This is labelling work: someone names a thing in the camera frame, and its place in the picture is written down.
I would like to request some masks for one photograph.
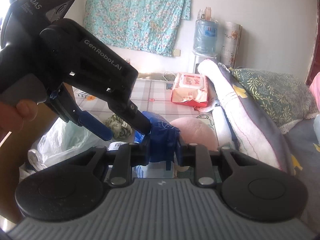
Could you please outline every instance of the fingernail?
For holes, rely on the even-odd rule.
[[[21,115],[23,115],[23,116],[28,116],[29,115],[30,110],[29,110],[29,107],[28,107],[28,105],[26,103],[19,102],[16,107],[17,107],[18,112]]]

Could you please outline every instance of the white cable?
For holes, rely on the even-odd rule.
[[[177,75],[175,75],[174,73],[172,73],[171,71],[165,71],[163,74],[162,74],[162,76],[163,76],[163,78],[166,80],[166,81],[169,81],[169,80],[167,80],[165,77],[164,77],[164,74],[165,73],[167,73],[167,72],[170,72],[172,75],[174,75],[175,77],[177,76]]]

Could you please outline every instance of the human hand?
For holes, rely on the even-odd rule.
[[[0,142],[9,131],[20,131],[24,121],[32,121],[38,112],[38,105],[22,99],[16,107],[0,102]]]

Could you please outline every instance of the water jug label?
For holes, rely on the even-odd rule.
[[[205,26],[204,36],[209,36],[209,37],[217,36],[217,28],[212,28],[211,26]]]

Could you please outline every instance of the green yarn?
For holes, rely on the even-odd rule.
[[[132,128],[119,116],[113,114],[110,118],[106,119],[104,125],[113,132],[114,138],[126,139],[132,134]]]

